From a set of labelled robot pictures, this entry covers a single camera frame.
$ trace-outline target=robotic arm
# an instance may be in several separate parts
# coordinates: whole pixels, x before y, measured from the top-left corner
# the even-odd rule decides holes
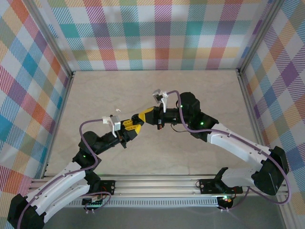
[[[84,133],[83,137],[94,154],[99,155],[119,143],[126,148],[126,144],[139,134],[144,123],[157,125],[158,130],[161,130],[165,124],[183,124],[185,127],[188,125],[186,128],[195,138],[226,149],[251,166],[246,169],[225,167],[214,179],[201,179],[199,181],[201,194],[242,193],[241,187],[245,186],[256,187],[268,195],[277,193],[284,176],[272,161],[276,161],[285,174],[288,173],[283,149],[277,146],[270,149],[235,134],[216,119],[201,112],[199,100],[190,92],[180,95],[176,103],[177,108],[167,108],[166,92],[157,90],[153,96],[160,105],[135,114],[129,120],[119,121],[118,117],[112,115],[103,117],[103,122],[111,127],[111,132],[104,136],[99,137],[92,131]],[[103,188],[111,195],[114,194],[115,181],[102,181],[93,172],[101,160],[97,157],[96,163],[96,156],[90,152],[83,140],[79,143],[79,147],[80,150],[72,162],[52,180],[25,197],[18,194],[12,199],[8,221],[14,228],[18,228],[19,220],[20,228],[41,229],[57,211],[77,197],[101,192]]]

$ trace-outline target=black cable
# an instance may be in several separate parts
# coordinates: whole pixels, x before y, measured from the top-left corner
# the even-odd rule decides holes
[[[173,125],[172,125],[172,124],[171,124],[171,128],[172,128],[175,132],[177,132],[177,133],[188,132],[187,130],[183,130],[183,131],[175,130],[175,129],[173,128]]]
[[[237,194],[236,187],[234,187],[234,192],[235,192],[235,195],[232,199],[236,199],[236,194]]]

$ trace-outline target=colorful plaid backdrop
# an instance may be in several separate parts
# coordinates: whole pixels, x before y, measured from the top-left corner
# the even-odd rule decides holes
[[[67,82],[21,0],[0,0],[0,228],[40,173]]]
[[[71,68],[87,71],[234,69],[272,0],[35,2]]]
[[[287,152],[293,205],[305,226],[305,0],[286,0],[246,70],[263,137]]]

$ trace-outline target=marble-patterned surface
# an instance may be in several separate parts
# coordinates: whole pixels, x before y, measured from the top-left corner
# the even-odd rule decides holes
[[[235,71],[77,72],[47,174],[60,172],[78,152],[82,122],[111,114],[128,119],[156,105],[152,92],[158,88],[192,92],[203,112],[254,141]],[[176,100],[176,95],[170,95],[168,107],[175,107]],[[93,123],[83,130],[104,135],[109,127]],[[176,133],[169,125],[158,131],[145,124],[127,149],[117,145],[99,157],[102,162],[95,169],[97,174],[214,174],[222,167],[247,166],[229,152],[187,132]]]

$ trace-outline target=metal extrusion bar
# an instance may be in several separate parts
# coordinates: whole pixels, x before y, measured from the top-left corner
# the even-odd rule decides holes
[[[71,78],[69,78],[69,81],[67,83],[66,93],[65,93],[65,95],[62,99],[62,106],[61,106],[61,109],[59,111],[58,118],[55,122],[54,134],[51,137],[51,143],[50,143],[50,146],[48,148],[47,155],[45,156],[45,160],[43,162],[43,165],[41,167],[42,169],[41,169],[41,173],[40,173],[40,178],[43,178],[44,174],[46,172],[46,168],[48,166],[48,162],[49,162],[49,159],[50,159],[50,156],[51,156],[51,151],[52,151],[52,148],[53,148],[53,145],[54,145],[54,140],[55,140],[55,137],[58,133],[59,125],[61,123],[62,114],[63,114],[63,111],[65,110],[65,107],[66,107],[66,104],[67,104],[67,101],[68,101],[68,98],[69,98],[69,94],[70,94],[70,91],[71,91],[73,80],[74,80],[74,77],[72,76]]]
[[[98,204],[89,204],[91,208],[98,208]],[[217,207],[217,197],[181,197],[181,198],[116,198],[112,197],[105,207],[111,208],[179,208],[179,207]],[[68,208],[82,208],[82,199],[69,203]]]
[[[42,35],[46,39],[46,42],[54,52],[56,58],[58,59],[59,63],[64,67],[66,73],[72,77],[73,71],[70,68],[66,58],[62,54],[60,48],[58,47],[56,41],[54,40],[53,35],[51,34],[51,31],[44,21],[42,15],[39,12],[39,9],[37,8],[36,4],[33,2],[33,0],[24,0],[23,1],[24,5],[27,7],[29,13],[31,16],[34,18],[34,21],[39,27],[39,30],[41,31]]]
[[[272,22],[274,21],[284,1],[285,0],[274,0],[269,12],[267,13],[265,20],[263,21],[260,31],[258,32],[248,54],[246,55],[244,62],[242,63],[240,72],[244,73],[246,68],[250,64],[252,58],[254,57],[254,54],[256,53],[258,47],[260,46],[265,35],[267,34]]]
[[[241,73],[239,73],[238,71],[236,71],[236,74],[237,74],[237,79],[238,79],[238,82],[239,82],[240,89],[242,91],[242,95],[243,95],[244,102],[245,102],[245,105],[246,105],[246,109],[247,109],[247,113],[248,113],[248,116],[249,116],[250,124],[251,124],[252,130],[254,132],[254,136],[256,138],[256,141],[257,141],[258,144],[265,146],[264,139],[263,139],[261,130],[259,128],[257,119],[255,117],[255,112],[254,112],[253,106],[251,104],[250,96],[249,96],[248,91],[246,89],[243,77],[242,77]]]
[[[279,201],[284,201],[285,197],[278,196],[277,199]],[[298,219],[298,215],[294,210],[294,206],[292,201],[288,204],[280,205],[280,210],[282,212],[282,216],[286,225],[286,228],[289,229],[300,229],[303,228],[300,220]]]
[[[29,192],[41,187],[53,176],[34,179]],[[193,198],[223,197],[225,194],[201,195],[195,186],[199,179],[213,179],[215,175],[102,175],[101,180],[115,180],[114,198]],[[282,185],[277,193],[287,195],[286,185]]]

